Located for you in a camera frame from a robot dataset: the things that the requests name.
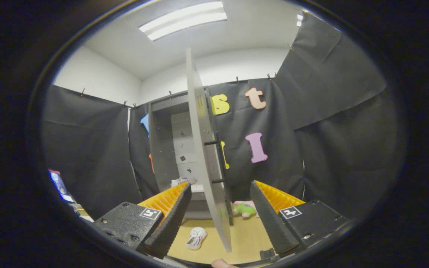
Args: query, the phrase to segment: shoe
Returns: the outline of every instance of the shoe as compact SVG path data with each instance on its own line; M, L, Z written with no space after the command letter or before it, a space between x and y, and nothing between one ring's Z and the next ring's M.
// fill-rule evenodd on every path
M175 186L177 186L177 185L180 185L180 184L182 184L182 183L184 183L184 182L189 182L190 181L190 179L189 178L178 178L178 179L176 179L176 180L172 180L172 187L175 187Z
M203 242L206 237L206 231L201 227L195 227L191 230L190 239L186 242L186 247L195 251L200 248L201 242Z

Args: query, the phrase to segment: green plush toy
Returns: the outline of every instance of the green plush toy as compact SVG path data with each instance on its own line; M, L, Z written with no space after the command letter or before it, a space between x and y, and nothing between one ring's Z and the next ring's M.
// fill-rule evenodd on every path
M233 208L234 213L240 212L243 218L250 217L251 215L256 214L256 209L247 204L238 204Z

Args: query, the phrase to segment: tan floor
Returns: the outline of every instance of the tan floor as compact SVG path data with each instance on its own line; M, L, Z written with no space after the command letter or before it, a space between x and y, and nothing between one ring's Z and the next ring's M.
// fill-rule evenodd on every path
M186 247L190 231L194 227L203 227L208 234L196 251ZM256 216L244 219L239 214L235 215L230 231L232 251L227 253L212 220L185 220L168 251L168 256L199 263L211 263L215 259L223 258L227 263L238 264L259 261L259 251L267 251L273 247L261 219Z

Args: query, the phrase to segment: black fabric backdrop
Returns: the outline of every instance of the black fabric backdrop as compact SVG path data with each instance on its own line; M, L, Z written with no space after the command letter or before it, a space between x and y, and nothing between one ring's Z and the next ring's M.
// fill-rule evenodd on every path
M349 37L306 13L276 84L293 129L305 127L378 95L387 83Z
M46 163L61 172L67 190L94 219L122 202L143 200L130 165L127 109L55 85L46 96Z
M305 163L305 200L361 217L396 181L406 147L391 84L349 37L305 14L277 76Z
M129 147L130 160L135 171L143 198L147 199L160 192L152 171L148 131L140 120L148 114L148 104L140 105L130 111Z

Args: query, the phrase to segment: gray panel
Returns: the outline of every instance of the gray panel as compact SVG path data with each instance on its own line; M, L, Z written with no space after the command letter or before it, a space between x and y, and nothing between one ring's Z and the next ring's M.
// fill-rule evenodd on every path
M196 72L190 48L186 50L186 71L194 147L199 161L204 163L204 165L200 165L201 174L198 180L203 183L206 201L221 241L223 241L226 251L231 252L231 235L229 232L225 191L221 183L212 183L212 181L221 180L221 167L216 158L216 147L204 146L204 143L213 141L214 135L206 103L206 94L201 79Z

